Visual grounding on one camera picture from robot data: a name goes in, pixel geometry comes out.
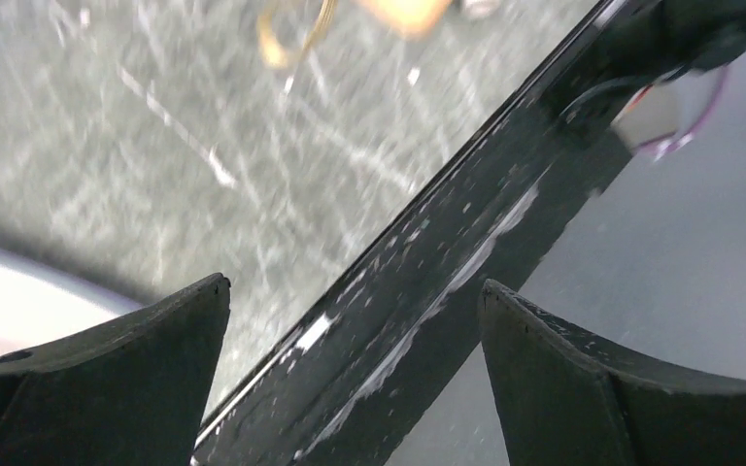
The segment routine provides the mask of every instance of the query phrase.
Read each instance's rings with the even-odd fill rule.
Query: white residue
[[[448,286],[427,308],[427,311],[419,318],[419,320],[413,324],[404,338],[402,338],[401,341],[396,344],[395,348],[391,349],[382,362],[376,366],[376,369],[373,370],[373,373],[367,377],[361,387],[353,394],[350,401],[348,401],[342,410],[330,420],[330,423],[322,430],[322,432],[319,433],[319,436],[313,444],[307,448],[307,452],[312,451],[316,445],[341,429],[342,424],[344,424],[345,420],[350,416],[350,413],[353,411],[354,406],[359,400],[370,396],[382,388],[385,384],[385,380],[393,373],[401,358],[407,354],[408,350],[410,350],[411,345],[413,345],[413,339],[416,337],[416,334],[419,333],[422,324],[438,315],[439,312],[444,309],[445,300],[448,295],[464,285],[471,277],[473,277],[476,271],[482,267],[485,260],[487,260],[491,255],[491,252],[496,245],[496,239],[499,235],[512,230],[520,221],[522,221],[522,218],[525,217],[525,213],[539,194],[539,180],[541,180],[543,176],[544,174],[542,174],[542,176],[536,180],[536,183],[534,183],[533,186],[531,186],[522,197],[516,201],[516,204],[514,204],[510,212],[508,212],[507,215],[495,225],[485,242],[476,250],[467,262],[465,262],[464,266],[458,270]]]
[[[345,288],[344,291],[342,291],[342,293],[339,295],[338,298],[336,298],[336,302],[338,303],[339,301],[341,301],[342,298],[344,298],[347,295],[347,293],[350,292],[351,289],[353,289],[357,284],[361,282],[361,279],[363,279],[365,275],[367,275],[366,270],[362,270],[361,272],[359,272],[359,274],[356,275],[353,281],[350,282],[350,284],[348,284],[348,287]]]
[[[333,320],[327,315],[322,314],[310,325],[301,337],[296,341],[295,347],[307,352],[313,345],[330,329]]]

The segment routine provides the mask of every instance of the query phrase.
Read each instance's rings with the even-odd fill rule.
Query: cable
[[[656,79],[647,78],[644,76],[625,76],[623,78],[614,78],[604,83],[599,83],[586,90],[585,92],[582,92],[581,94],[579,94],[579,97],[573,99],[573,102],[567,104],[567,107],[559,112],[559,119],[570,122],[570,120],[575,117],[571,113],[576,107],[586,104],[588,103],[588,101],[593,100],[595,97],[606,92],[610,92],[611,90],[629,87],[641,89],[643,87],[647,87],[648,85],[667,83],[683,76],[685,73],[688,72],[689,69],[690,68],[687,66],[679,66],[669,71],[668,73],[659,76]]]
[[[324,38],[330,23],[333,21],[333,15],[336,12],[338,0],[322,0],[322,9],[319,11],[319,17],[313,29],[304,39],[301,48],[298,50],[288,50],[279,42],[276,33],[273,32],[273,17],[283,7],[289,7],[294,0],[272,0],[271,3],[261,12],[258,20],[255,22],[255,31],[258,36],[258,47],[261,50],[261,58],[264,63],[275,69],[287,68],[301,60],[313,46]]]

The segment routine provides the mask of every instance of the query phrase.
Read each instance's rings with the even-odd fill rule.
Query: tan object
[[[357,0],[399,34],[408,38],[421,37],[444,15],[452,0]],[[313,46],[324,38],[338,0],[322,0],[322,9],[310,34],[298,50],[282,46],[273,31],[273,17],[282,8],[291,7],[295,0],[271,0],[255,22],[258,47],[264,63],[275,69],[287,68],[307,54]]]
[[[356,0],[379,21],[407,38],[421,37],[439,21],[452,0]]]
[[[261,58],[270,68],[287,68],[299,61],[307,54],[313,46],[324,38],[330,23],[333,21],[333,15],[336,13],[336,2],[338,0],[322,0],[322,9],[319,11],[319,17],[316,18],[316,24],[310,34],[304,39],[304,43],[298,50],[288,50],[279,42],[276,33],[273,32],[273,17],[284,7],[290,7],[293,0],[272,0],[271,3],[261,12],[258,20],[255,22],[255,32],[258,35],[258,47],[261,50]]]

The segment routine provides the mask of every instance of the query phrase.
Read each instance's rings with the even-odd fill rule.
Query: gray floor
[[[482,346],[476,347],[386,466],[508,466]]]
[[[210,406],[593,0],[451,12],[418,43],[345,1],[290,72],[256,53],[263,4],[0,0],[0,246],[141,302],[225,272]]]

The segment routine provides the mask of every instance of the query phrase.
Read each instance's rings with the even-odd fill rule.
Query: curved black bracket
[[[480,322],[514,465],[746,464],[746,381],[627,349],[493,281]]]
[[[0,465],[187,466],[229,318],[229,285],[216,274],[0,357]]]

